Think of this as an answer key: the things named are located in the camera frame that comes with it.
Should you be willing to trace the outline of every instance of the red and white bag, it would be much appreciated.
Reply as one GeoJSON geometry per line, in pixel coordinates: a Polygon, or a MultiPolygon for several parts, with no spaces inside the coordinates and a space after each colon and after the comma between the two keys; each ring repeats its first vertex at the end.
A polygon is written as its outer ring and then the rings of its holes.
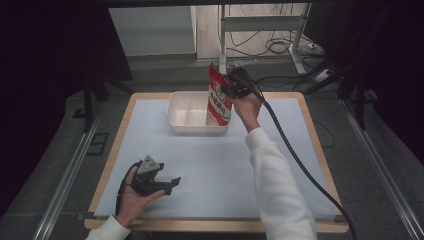
{"type": "Polygon", "coordinates": [[[221,92],[221,86],[230,86],[231,84],[213,63],[209,67],[209,80],[208,111],[220,126],[226,126],[230,122],[233,104],[221,92]]]}

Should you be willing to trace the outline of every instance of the white sleeve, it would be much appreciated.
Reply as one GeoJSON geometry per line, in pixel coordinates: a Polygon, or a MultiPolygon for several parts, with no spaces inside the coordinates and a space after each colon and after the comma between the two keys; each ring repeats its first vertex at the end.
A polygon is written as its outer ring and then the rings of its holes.
{"type": "Polygon", "coordinates": [[[267,239],[317,239],[315,218],[277,144],[261,127],[247,135],[246,144],[267,239]]]}
{"type": "Polygon", "coordinates": [[[124,240],[130,232],[111,215],[102,226],[91,230],[86,240],[124,240]]]}

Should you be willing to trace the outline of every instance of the metal frame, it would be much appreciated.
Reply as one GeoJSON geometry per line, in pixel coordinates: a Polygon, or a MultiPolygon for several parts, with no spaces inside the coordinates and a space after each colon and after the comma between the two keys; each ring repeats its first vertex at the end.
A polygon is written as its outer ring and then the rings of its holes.
{"type": "Polygon", "coordinates": [[[226,32],[248,32],[248,31],[296,31],[293,44],[290,44],[289,52],[297,73],[305,75],[306,71],[299,58],[298,47],[303,29],[308,18],[311,4],[305,4],[300,16],[253,16],[253,17],[226,17],[225,5],[221,5],[221,51],[219,55],[219,72],[227,74],[227,57],[225,47],[226,32]]]}

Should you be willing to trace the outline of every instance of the dark floor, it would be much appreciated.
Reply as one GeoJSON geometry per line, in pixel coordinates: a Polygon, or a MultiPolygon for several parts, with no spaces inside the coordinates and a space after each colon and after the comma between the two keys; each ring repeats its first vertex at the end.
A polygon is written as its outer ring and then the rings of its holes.
{"type": "MultiPolygon", "coordinates": [[[[140,92],[180,90],[207,90],[209,62],[190,59],[149,59],[130,61],[134,82],[127,86],[140,92]]],[[[287,59],[264,60],[258,65],[246,66],[251,77],[294,76],[294,68],[287,59]]],[[[292,91],[296,79],[284,78],[270,82],[278,88],[263,87],[264,91],[292,91]]],[[[297,85],[296,90],[314,84],[312,80],[297,85]]],[[[94,100],[98,110],[98,125],[94,137],[108,136],[104,149],[92,144],[73,181],[57,221],[52,221],[52,232],[48,239],[84,239],[88,231],[84,227],[91,198],[97,187],[109,151],[118,131],[120,121],[130,96],[122,90],[106,84],[109,99],[94,100]]],[[[341,202],[350,214],[358,239],[391,240],[413,239],[405,227],[397,205],[391,199],[378,170],[372,164],[360,137],[349,122],[347,112],[337,98],[338,84],[306,95],[308,108],[314,120],[321,145],[324,149],[341,202]]],[[[31,239],[36,233],[43,214],[61,181],[65,170],[84,138],[84,119],[74,118],[77,109],[84,108],[82,93],[71,96],[66,104],[66,115],[46,150],[37,168],[22,188],[19,195],[0,219],[0,239],[31,239]]],[[[372,104],[366,105],[366,134],[378,151],[387,171],[400,192],[407,199],[420,222],[424,222],[424,168],[408,148],[384,124],[374,112],[372,104]]],[[[146,234],[134,233],[135,238],[147,239],[146,234]]],[[[213,235],[213,234],[153,234],[159,239],[262,239],[263,235],[213,235]]],[[[346,234],[319,234],[319,239],[351,239],[346,234]]]]}

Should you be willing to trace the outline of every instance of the aluminum rail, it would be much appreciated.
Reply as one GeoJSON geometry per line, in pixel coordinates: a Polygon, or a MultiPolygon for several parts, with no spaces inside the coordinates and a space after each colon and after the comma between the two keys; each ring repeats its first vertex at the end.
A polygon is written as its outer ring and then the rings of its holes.
{"type": "Polygon", "coordinates": [[[359,124],[356,122],[354,117],[355,111],[352,108],[350,102],[348,100],[340,100],[340,103],[344,107],[344,110],[346,112],[346,115],[348,116],[350,124],[353,127],[353,130],[355,131],[359,141],[361,142],[371,164],[374,167],[374,170],[380,178],[380,181],[383,184],[387,195],[389,196],[396,211],[402,219],[406,230],[409,232],[411,239],[423,240],[424,232],[417,216],[410,207],[408,200],[403,196],[399,187],[390,175],[389,170],[387,169],[386,165],[384,164],[384,161],[381,159],[380,155],[375,149],[371,139],[368,137],[367,132],[363,131],[359,124]]]}
{"type": "Polygon", "coordinates": [[[78,170],[81,166],[82,160],[87,152],[90,145],[91,139],[93,138],[94,132],[98,126],[99,120],[103,113],[105,103],[100,102],[97,109],[97,113],[94,118],[94,122],[86,133],[84,133],[77,150],[75,151],[68,167],[60,180],[56,191],[50,200],[46,212],[38,225],[36,232],[33,236],[33,240],[47,240],[53,231],[54,225],[59,217],[60,211],[62,210],[63,204],[68,196],[68,193],[72,187],[78,170]]]}

